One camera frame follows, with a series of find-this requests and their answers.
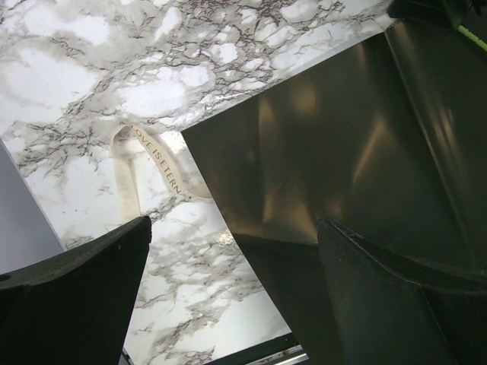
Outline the black wrapping paper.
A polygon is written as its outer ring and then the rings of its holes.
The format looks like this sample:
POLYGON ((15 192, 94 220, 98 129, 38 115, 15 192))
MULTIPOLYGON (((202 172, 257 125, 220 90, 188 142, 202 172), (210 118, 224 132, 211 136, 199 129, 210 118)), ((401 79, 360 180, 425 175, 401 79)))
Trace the black wrapping paper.
POLYGON ((486 278, 486 53, 400 23, 183 138, 313 364, 347 364, 318 228, 486 278))

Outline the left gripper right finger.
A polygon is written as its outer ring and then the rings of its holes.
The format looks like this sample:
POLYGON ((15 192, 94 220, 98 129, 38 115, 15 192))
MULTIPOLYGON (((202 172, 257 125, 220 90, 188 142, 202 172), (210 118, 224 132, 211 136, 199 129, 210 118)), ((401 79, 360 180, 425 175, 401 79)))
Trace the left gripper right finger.
POLYGON ((484 364, 486 278, 323 219, 318 247, 347 364, 484 364))

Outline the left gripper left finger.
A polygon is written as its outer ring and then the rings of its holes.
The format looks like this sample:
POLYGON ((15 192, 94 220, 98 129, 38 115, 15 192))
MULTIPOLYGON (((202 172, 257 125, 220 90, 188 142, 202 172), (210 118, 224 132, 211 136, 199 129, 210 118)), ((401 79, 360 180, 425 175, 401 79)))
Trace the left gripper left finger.
POLYGON ((151 219, 1 276, 3 364, 117 364, 151 243, 151 219))

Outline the cream ribbon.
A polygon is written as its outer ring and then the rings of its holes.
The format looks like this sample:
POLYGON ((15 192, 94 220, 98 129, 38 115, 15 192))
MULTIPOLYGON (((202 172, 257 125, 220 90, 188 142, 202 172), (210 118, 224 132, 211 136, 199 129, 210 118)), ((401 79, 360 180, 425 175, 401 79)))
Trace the cream ribbon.
POLYGON ((143 128, 136 125, 122 124, 114 129, 112 133, 110 150, 113 158, 120 217, 123 223, 139 217, 141 215, 141 207, 138 199, 137 186, 129 162, 122 157, 116 147, 117 137, 122 132, 130 132, 136 138, 159 170, 167 188, 174 195, 206 199, 212 197, 204 182, 191 188, 188 187, 183 181, 183 175, 169 150, 151 137, 143 128))

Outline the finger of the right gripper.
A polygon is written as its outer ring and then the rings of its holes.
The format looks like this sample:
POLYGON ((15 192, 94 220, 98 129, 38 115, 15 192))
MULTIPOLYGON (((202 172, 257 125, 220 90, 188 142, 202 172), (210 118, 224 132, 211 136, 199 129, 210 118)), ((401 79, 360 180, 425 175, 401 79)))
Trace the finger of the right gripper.
POLYGON ((431 24, 444 29, 457 29, 471 1, 464 0, 393 0, 388 8, 389 17, 431 24))

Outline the small peach rose stem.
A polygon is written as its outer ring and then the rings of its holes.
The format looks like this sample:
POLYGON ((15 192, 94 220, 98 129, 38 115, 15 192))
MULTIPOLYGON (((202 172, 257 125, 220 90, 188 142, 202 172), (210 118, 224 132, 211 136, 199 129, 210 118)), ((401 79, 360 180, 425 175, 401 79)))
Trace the small peach rose stem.
POLYGON ((470 30, 468 30, 466 27, 463 25, 459 25, 457 28, 457 31, 464 35, 467 39, 475 43, 479 48, 481 48, 483 51, 487 51, 487 43, 483 40, 481 40, 477 35, 472 33, 470 30))

